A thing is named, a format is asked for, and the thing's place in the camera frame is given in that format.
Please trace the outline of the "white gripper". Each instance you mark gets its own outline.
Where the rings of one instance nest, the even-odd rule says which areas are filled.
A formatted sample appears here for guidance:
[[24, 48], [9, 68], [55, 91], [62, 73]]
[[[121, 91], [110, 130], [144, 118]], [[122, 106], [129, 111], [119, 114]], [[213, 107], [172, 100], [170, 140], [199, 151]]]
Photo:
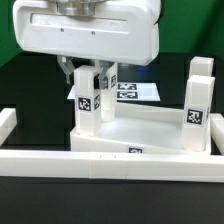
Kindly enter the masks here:
[[72, 57], [96, 60], [101, 71], [95, 89], [108, 88], [112, 62], [147, 65], [155, 59], [160, 15], [161, 0], [90, 0], [83, 7], [75, 0], [16, 0], [13, 5], [19, 46], [58, 55], [68, 84], [75, 70]]

